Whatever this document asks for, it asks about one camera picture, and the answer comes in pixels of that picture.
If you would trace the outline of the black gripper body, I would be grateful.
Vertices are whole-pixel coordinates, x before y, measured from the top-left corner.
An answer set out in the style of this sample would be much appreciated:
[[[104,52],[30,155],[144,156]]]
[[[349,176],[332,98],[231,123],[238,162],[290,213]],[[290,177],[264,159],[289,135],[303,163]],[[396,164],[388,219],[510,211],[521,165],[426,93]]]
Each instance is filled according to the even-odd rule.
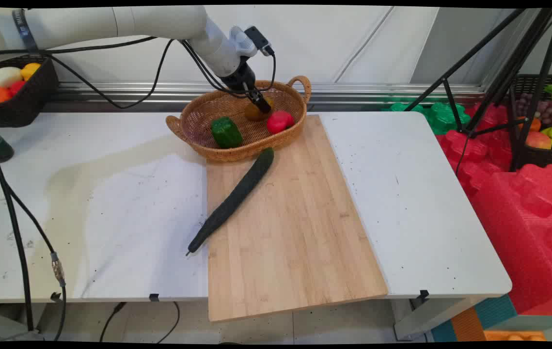
[[[225,85],[222,88],[225,92],[236,95],[257,93],[258,89],[255,85],[256,78],[254,71],[247,64],[249,59],[249,57],[240,57],[240,64],[236,70],[231,75],[220,77],[220,80]]]

